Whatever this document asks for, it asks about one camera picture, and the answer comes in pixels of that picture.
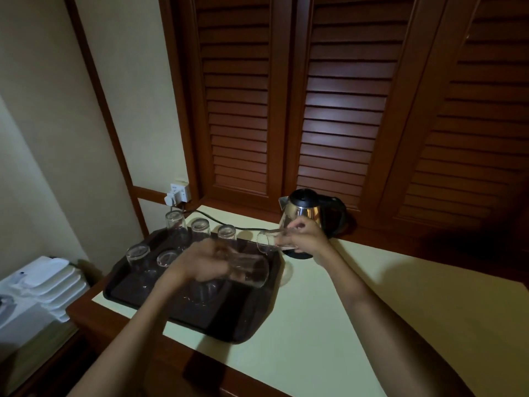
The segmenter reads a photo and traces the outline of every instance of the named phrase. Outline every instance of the tray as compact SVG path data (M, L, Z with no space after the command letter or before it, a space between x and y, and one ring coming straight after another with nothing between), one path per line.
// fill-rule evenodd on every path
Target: tray
M162 229L150 234L144 243L151 248L147 256L148 266L156 268L161 275L164 269L156 265L156 257L164 250L183 246L185 241L170 237L167 229ZM239 239L237 248L239 252L262 254L257 250L255 242ZM270 264L270 275L264 286L254 288L224 280L220 292L205 303L190 301L188 297L191 285L185 286L171 303L169 321L233 344L250 339L270 313L279 287L279 253L265 257ZM138 309L148 292L143 291L135 276L131 275L130 266L123 257L114 265L103 295L110 301Z

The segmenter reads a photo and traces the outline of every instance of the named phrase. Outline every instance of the kettle handle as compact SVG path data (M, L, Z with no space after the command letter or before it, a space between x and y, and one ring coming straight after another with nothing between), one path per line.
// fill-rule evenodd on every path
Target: kettle handle
M340 233L347 224L347 208L346 205L334 196L318 195L320 200L320 206L322 208L331 208L340 213L340 222L334 229L325 230L325 234L328 238L332 238Z

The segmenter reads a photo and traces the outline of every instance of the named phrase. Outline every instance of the louvered door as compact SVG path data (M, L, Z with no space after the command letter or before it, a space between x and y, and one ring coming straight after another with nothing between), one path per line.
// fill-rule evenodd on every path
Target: louvered door
M277 209L292 0L177 0L202 194Z
M529 168L529 0L481 0L473 15L477 2L447 4L382 200L388 217L478 230L519 208ZM432 60L441 54L454 61Z
M445 0L298 0L286 192L382 196Z

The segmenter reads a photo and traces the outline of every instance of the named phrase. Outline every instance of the black kettle lid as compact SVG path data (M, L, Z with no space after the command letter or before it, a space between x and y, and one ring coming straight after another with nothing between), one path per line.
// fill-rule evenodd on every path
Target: black kettle lid
M295 190L288 197L290 202L299 207L316 207L320 205L318 194L309 188Z

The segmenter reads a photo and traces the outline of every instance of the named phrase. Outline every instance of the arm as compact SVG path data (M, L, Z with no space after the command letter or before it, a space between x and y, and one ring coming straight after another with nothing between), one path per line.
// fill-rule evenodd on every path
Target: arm
M351 269L311 219L300 217L279 243L293 243L323 266L388 397L473 396L459 375Z
M141 308L68 394L69 397L130 396L141 387L156 341L168 319L168 304L191 279L207 281L228 272L214 258L215 242L195 242L158 279Z

